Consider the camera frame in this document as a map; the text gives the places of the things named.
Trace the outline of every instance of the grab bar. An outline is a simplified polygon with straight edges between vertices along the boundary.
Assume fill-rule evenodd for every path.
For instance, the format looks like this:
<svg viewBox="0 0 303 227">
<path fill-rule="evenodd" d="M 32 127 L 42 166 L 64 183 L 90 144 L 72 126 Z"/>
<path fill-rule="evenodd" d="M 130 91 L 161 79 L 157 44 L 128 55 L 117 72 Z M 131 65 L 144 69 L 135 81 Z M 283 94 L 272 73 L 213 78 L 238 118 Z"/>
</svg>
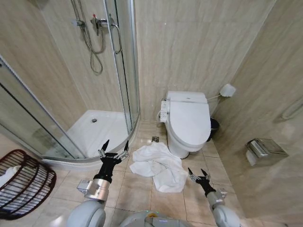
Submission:
<svg viewBox="0 0 303 227">
<path fill-rule="evenodd" d="M 283 120 L 289 120 L 303 111 L 303 96 L 293 102 L 284 112 L 281 114 Z"/>
<path fill-rule="evenodd" d="M 114 27 L 117 29 L 117 31 L 118 31 L 120 48 L 119 48 L 119 50 L 115 51 L 115 53 L 118 54 L 118 53 L 120 53 L 120 52 L 122 51 L 122 43 L 121 43 L 120 29 L 119 29 L 119 26 L 118 26 L 116 23 L 111 23 L 111 26 L 114 26 Z"/>
</svg>

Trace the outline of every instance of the wicker basket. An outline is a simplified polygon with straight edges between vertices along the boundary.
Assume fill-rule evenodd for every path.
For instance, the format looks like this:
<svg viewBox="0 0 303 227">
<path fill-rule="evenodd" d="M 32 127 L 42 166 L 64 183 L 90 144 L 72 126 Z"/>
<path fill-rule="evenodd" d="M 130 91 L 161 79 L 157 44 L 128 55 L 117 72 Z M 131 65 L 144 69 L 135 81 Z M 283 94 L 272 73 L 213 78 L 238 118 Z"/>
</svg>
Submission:
<svg viewBox="0 0 303 227">
<path fill-rule="evenodd" d="M 0 187 L 0 218 L 7 220 L 18 219 L 36 209 L 56 182 L 53 170 L 22 150 L 13 150 L 0 159 L 0 175 L 11 167 L 16 173 Z"/>
</svg>

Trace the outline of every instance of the tiled wall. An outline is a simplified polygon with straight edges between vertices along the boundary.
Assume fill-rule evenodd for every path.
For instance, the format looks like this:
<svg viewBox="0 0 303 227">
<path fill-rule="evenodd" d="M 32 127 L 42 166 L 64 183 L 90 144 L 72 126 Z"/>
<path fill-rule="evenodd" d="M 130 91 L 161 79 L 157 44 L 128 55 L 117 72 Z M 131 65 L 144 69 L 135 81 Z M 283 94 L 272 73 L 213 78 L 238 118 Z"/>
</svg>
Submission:
<svg viewBox="0 0 303 227">
<path fill-rule="evenodd" d="M 83 7 L 87 20 L 93 13 L 105 16 L 100 1 Z M 88 109 L 123 111 L 108 33 L 100 55 L 104 71 L 96 76 L 80 30 L 71 23 L 70 1 L 3 0 L 0 14 L 2 56 L 65 130 Z M 91 37 L 97 46 L 95 32 Z"/>
<path fill-rule="evenodd" d="M 214 141 L 248 217 L 303 223 L 303 113 L 281 113 L 303 96 L 303 1 L 278 0 L 233 80 L 235 96 L 214 117 Z M 269 167 L 250 167 L 245 144 L 272 138 L 289 157 Z"/>
<path fill-rule="evenodd" d="M 234 77 L 274 3 L 136 1 L 141 118 L 155 120 L 168 90 L 217 95 Z"/>
<path fill-rule="evenodd" d="M 15 149 L 24 148 L 20 144 L 15 143 L 14 141 L 7 138 L 5 135 L 0 133 L 0 158 Z"/>
<path fill-rule="evenodd" d="M 99 51 L 102 46 L 101 35 L 97 36 L 89 20 L 92 19 L 93 14 L 96 14 L 98 18 L 106 19 L 103 1 L 82 0 L 81 2 L 93 48 Z M 75 19 L 71 1 L 37 0 L 37 3 L 86 108 L 122 112 L 123 106 L 116 76 L 115 60 L 107 28 L 104 29 L 105 49 L 103 53 L 98 55 L 103 64 L 103 72 L 96 75 L 90 68 L 90 52 L 84 44 L 80 29 L 71 23 Z M 98 62 L 96 60 L 94 62 L 96 69 L 99 69 Z"/>
<path fill-rule="evenodd" d="M 57 121 L 68 129 L 86 111 L 34 0 L 0 3 L 0 52 Z"/>
</svg>

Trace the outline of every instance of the beige floor tile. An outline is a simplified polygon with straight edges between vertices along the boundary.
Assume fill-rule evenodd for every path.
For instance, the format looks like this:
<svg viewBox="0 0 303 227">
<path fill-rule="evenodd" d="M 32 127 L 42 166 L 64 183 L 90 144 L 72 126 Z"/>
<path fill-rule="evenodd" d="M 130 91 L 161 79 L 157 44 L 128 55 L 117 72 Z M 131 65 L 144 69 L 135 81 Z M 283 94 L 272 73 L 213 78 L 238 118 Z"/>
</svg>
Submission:
<svg viewBox="0 0 303 227">
<path fill-rule="evenodd" d="M 276 222 L 269 222 L 269 221 L 262 221 L 264 227 L 287 227 L 288 225 L 284 223 L 276 223 Z"/>
<path fill-rule="evenodd" d="M 163 213 L 170 218 L 186 220 L 183 192 L 159 192 L 153 184 L 151 192 L 151 210 Z"/>
<path fill-rule="evenodd" d="M 198 222 L 189 222 L 192 224 L 194 227 L 214 227 L 213 225 L 208 225 L 208 224 L 203 224 L 203 223 L 198 223 Z"/>
<path fill-rule="evenodd" d="M 115 208 L 105 207 L 104 211 L 105 211 L 105 214 L 106 214 L 106 218 L 105 218 L 105 222 L 104 222 L 103 227 L 110 227 L 111 224 L 112 224 Z"/>
<path fill-rule="evenodd" d="M 125 173 L 116 208 L 149 210 L 151 206 L 152 178 Z"/>
<path fill-rule="evenodd" d="M 247 218 L 247 219 L 241 219 L 241 227 L 264 227 L 262 221 L 258 219 L 252 219 L 252 218 Z"/>
<path fill-rule="evenodd" d="M 126 166 L 127 166 L 127 162 L 130 156 L 128 156 L 126 159 L 124 159 L 121 163 L 119 163 L 118 165 L 115 165 L 114 170 L 117 171 L 125 171 L 126 170 Z"/>
<path fill-rule="evenodd" d="M 219 185 L 219 184 L 214 184 L 214 188 L 216 190 L 218 189 L 223 189 L 224 191 L 227 191 L 227 196 L 225 197 L 225 205 L 232 209 L 240 218 L 244 218 L 244 213 L 242 210 L 242 207 L 238 201 L 238 198 L 235 194 L 235 191 L 231 186 L 227 185 Z"/>
<path fill-rule="evenodd" d="M 213 140 L 206 142 L 205 145 L 202 147 L 202 153 L 204 156 L 208 157 L 219 157 L 218 151 L 214 146 Z"/>
<path fill-rule="evenodd" d="M 202 175 L 201 169 L 204 169 L 206 172 L 208 172 L 204 157 L 199 155 L 189 155 L 187 158 L 183 159 L 182 167 L 186 171 L 188 171 L 187 168 L 190 168 L 193 173 L 198 176 Z"/>
<path fill-rule="evenodd" d="M 93 179 L 97 171 L 89 172 L 69 172 L 62 184 L 59 186 L 56 193 L 53 195 L 53 198 L 71 200 L 82 202 L 84 201 L 84 195 L 77 190 L 77 186 L 80 180 Z"/>
<path fill-rule="evenodd" d="M 132 143 L 133 148 L 140 148 L 144 145 L 150 145 L 152 143 L 152 136 L 156 132 L 156 122 L 141 121 L 139 130 Z"/>
<path fill-rule="evenodd" d="M 188 221 L 215 225 L 209 203 L 202 187 L 187 179 L 184 192 L 186 216 Z"/>
<path fill-rule="evenodd" d="M 196 152 L 190 152 L 191 155 L 199 155 L 199 156 L 203 156 L 203 153 L 202 153 L 202 149 L 199 150 L 199 151 L 196 151 Z"/>
<path fill-rule="evenodd" d="M 51 197 L 48 197 L 37 209 L 17 220 L 7 221 L 0 219 L 0 226 L 2 227 L 32 227 L 38 220 L 39 216 L 47 207 Z"/>
<path fill-rule="evenodd" d="M 69 173 L 69 171 L 67 171 L 67 170 L 59 170 L 59 169 L 56 169 L 55 172 L 56 172 L 56 175 L 57 175 L 57 179 L 56 179 L 55 187 L 53 188 L 53 190 L 50 194 L 50 197 L 53 197 L 53 195 L 56 193 L 56 191 L 58 190 L 58 188 L 62 184 L 63 180 L 65 179 L 65 177 Z"/>
<path fill-rule="evenodd" d="M 131 153 L 129 155 L 129 159 L 128 159 L 128 163 L 127 163 L 127 167 L 126 167 L 126 171 L 131 173 L 131 169 L 129 168 L 130 165 L 132 165 L 134 163 L 133 161 L 133 152 L 136 151 L 138 148 L 132 148 Z"/>
<path fill-rule="evenodd" d="M 114 208 L 117 204 L 118 196 L 120 193 L 120 189 L 122 186 L 122 181 L 124 178 L 124 172 L 121 171 L 113 171 L 113 176 L 112 176 L 112 183 L 109 186 L 109 194 L 108 198 L 106 201 L 106 206 L 107 207 L 112 207 Z"/>
<path fill-rule="evenodd" d="M 167 142 L 167 131 L 164 123 L 157 123 L 156 124 L 156 131 L 154 136 L 159 136 L 159 142 L 164 143 L 166 146 L 168 145 Z"/>
<path fill-rule="evenodd" d="M 111 227 L 119 227 L 120 224 L 133 213 L 133 211 L 115 209 Z"/>
<path fill-rule="evenodd" d="M 34 227 L 65 227 L 71 211 L 80 203 L 51 198 Z"/>
<path fill-rule="evenodd" d="M 214 184 L 232 185 L 219 158 L 205 157 L 205 161 Z"/>
</svg>

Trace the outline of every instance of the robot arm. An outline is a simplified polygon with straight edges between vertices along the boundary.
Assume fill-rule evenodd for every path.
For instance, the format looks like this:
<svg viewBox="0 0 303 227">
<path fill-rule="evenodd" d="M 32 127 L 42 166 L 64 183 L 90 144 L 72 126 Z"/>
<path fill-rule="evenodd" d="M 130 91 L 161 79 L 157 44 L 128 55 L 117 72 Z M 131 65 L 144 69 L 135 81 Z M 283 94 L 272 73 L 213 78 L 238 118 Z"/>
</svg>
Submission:
<svg viewBox="0 0 303 227">
<path fill-rule="evenodd" d="M 224 198 L 227 193 L 220 190 L 216 191 L 209 183 L 209 175 L 203 169 L 201 170 L 204 176 L 196 176 L 188 168 L 189 177 L 204 189 L 217 226 L 240 227 L 240 219 L 237 214 L 225 206 Z"/>
<path fill-rule="evenodd" d="M 100 159 L 103 162 L 98 174 L 92 181 L 81 180 L 77 189 L 90 200 L 81 203 L 70 214 L 67 227 L 102 227 L 105 222 L 104 207 L 108 197 L 108 188 L 112 183 L 115 165 L 128 156 L 128 141 L 121 154 L 105 153 L 109 140 L 103 145 Z"/>
</svg>

